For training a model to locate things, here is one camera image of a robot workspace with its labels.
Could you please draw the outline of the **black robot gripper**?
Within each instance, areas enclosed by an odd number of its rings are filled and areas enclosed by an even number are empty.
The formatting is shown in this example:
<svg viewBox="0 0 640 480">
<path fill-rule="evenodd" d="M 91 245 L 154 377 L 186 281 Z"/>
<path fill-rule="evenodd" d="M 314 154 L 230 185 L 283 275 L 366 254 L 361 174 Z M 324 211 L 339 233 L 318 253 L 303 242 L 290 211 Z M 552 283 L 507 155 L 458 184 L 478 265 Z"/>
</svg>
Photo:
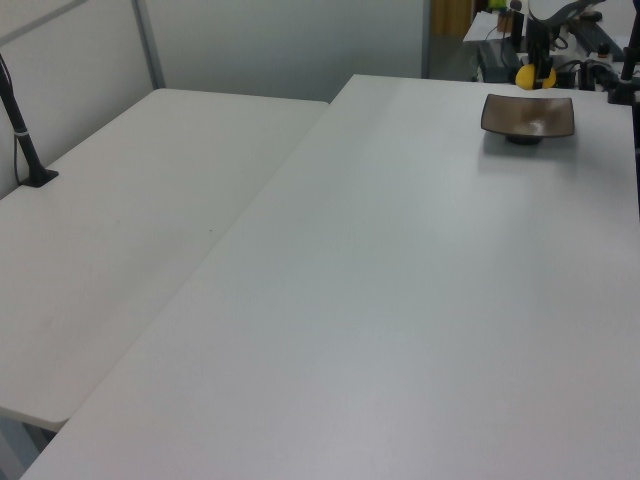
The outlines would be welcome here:
<svg viewBox="0 0 640 480">
<path fill-rule="evenodd" d="M 532 15 L 526 17 L 526 50 L 535 49 L 535 88 L 543 89 L 544 82 L 549 77 L 550 68 L 555 65 L 555 56 L 549 55 L 551 42 L 554 38 L 553 25 L 539 20 Z"/>
</svg>

